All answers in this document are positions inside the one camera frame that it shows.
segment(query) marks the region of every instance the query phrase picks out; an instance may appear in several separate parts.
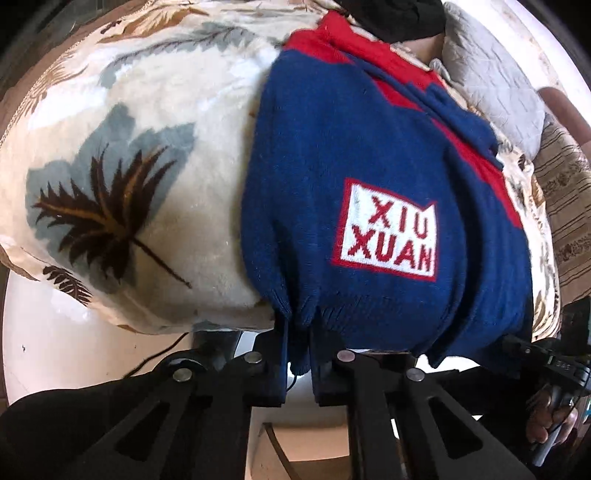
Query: skin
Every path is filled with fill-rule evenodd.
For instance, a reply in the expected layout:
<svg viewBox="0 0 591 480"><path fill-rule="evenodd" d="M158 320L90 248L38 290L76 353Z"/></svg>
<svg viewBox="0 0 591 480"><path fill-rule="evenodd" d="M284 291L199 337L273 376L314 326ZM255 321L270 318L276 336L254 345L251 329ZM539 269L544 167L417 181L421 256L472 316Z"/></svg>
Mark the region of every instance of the skin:
<svg viewBox="0 0 591 480"><path fill-rule="evenodd" d="M549 405L550 394L542 392L525 427L525 436L530 443L545 443L548 440L548 429L554 422L564 422L560 427L560 434L558 434L555 445L563 443L573 430L579 415L577 409L563 407L552 415Z"/></svg>

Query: gray leaf print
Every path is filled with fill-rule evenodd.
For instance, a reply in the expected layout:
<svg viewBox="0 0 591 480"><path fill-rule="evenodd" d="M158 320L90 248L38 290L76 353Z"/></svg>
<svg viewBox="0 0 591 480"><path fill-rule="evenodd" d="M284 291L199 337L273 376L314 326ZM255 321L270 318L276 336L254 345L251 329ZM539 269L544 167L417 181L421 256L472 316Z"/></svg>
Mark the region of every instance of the gray leaf print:
<svg viewBox="0 0 591 480"><path fill-rule="evenodd" d="M235 25L223 25L216 22L204 22L200 29L194 30L185 37L161 41L113 60L100 74L100 85L105 88L111 88L115 83L115 75L119 69L135 60L150 55L174 51L193 51L197 47L200 47L204 51L212 47L217 47L219 51L225 51L229 45L246 47L255 38L256 35L246 28Z"/></svg>

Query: black cable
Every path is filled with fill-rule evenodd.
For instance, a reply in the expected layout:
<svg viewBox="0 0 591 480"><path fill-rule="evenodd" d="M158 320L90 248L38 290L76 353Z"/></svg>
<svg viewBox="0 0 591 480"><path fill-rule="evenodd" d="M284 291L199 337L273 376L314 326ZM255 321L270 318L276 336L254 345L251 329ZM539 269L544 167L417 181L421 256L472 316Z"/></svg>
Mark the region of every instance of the black cable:
<svg viewBox="0 0 591 480"><path fill-rule="evenodd" d="M165 348L164 350L162 350L161 352L155 353L154 355L149 356L148 358L142 360L142 362L135 367L131 372L127 372L123 378L129 378L132 375L135 375L137 372L139 372L140 370L142 370L143 367L145 367L145 365L149 362L154 360L155 358L158 358L160 355L164 355L165 353L168 353L169 351L171 351L174 347L176 347L180 341L185 338L189 333L185 332L184 334L182 334L180 337L178 337L174 343L169 346L168 348Z"/></svg>
<svg viewBox="0 0 591 480"><path fill-rule="evenodd" d="M289 392L289 390L291 390L292 388L294 388L294 385L296 384L296 380L297 380L297 375L294 375L294 380L293 380L293 382L291 382L291 385L289 387L287 387L287 390L285 391L286 393Z"/></svg>

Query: red stripe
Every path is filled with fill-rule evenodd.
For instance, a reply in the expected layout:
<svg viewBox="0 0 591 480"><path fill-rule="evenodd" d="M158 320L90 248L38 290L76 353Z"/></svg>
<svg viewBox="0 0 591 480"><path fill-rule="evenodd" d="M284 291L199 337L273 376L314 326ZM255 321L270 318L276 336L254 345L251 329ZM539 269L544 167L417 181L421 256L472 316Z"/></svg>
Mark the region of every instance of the red stripe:
<svg viewBox="0 0 591 480"><path fill-rule="evenodd" d="M378 87L379 91L382 92L382 94L386 97L388 102L390 102L390 104L422 112L416 103L407 99L399 91L383 80L374 79L374 83ZM453 144L453 146L456 147L459 155L471 166L478 178L491 186L496 198L503 205L507 217L509 217L511 223L518 228L523 228L519 214L517 214L515 211L513 202L507 193L505 177L503 176L503 173L494 165L492 165L491 162L483 158L470 145L460 140L460 138L458 138L458 136L446 126L442 125L437 120L433 120L433 123L443 132L443 134Z"/></svg>
<svg viewBox="0 0 591 480"><path fill-rule="evenodd" d="M478 178L491 186L496 198L505 208L505 213L511 223L517 228L522 229L523 225L521 224L519 214L515 211L513 202L509 198L509 193L507 193L503 172L491 164L487 159L479 155L471 146L462 142L456 134L451 132L446 126L442 125L437 120L433 120L433 123L443 132L452 145L456 147L457 152L472 167L472 170L474 170Z"/></svg>
<svg viewBox="0 0 591 480"><path fill-rule="evenodd" d="M284 48L331 64L351 63L345 52L376 65L403 84L412 82L421 90L432 83L442 86L434 71L426 72L412 65L391 51L387 43L357 35L347 20L335 11L326 14L316 30L295 31Z"/></svg>
<svg viewBox="0 0 591 480"><path fill-rule="evenodd" d="M378 90L386 97L388 102L394 106L401 106L403 108L410 108L411 110L418 110L422 112L419 106L406 98L402 93L394 89L391 85L387 84L383 80L373 79L374 83L378 87Z"/></svg>

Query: black cloth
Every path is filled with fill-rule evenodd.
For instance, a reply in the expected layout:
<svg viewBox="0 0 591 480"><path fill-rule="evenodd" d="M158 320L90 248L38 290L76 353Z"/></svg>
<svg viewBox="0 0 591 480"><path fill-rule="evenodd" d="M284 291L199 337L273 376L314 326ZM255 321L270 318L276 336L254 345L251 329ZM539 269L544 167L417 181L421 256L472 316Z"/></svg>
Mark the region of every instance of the black cloth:
<svg viewBox="0 0 591 480"><path fill-rule="evenodd" d="M434 37L445 31L441 0L336 0L368 32L386 43Z"/></svg>

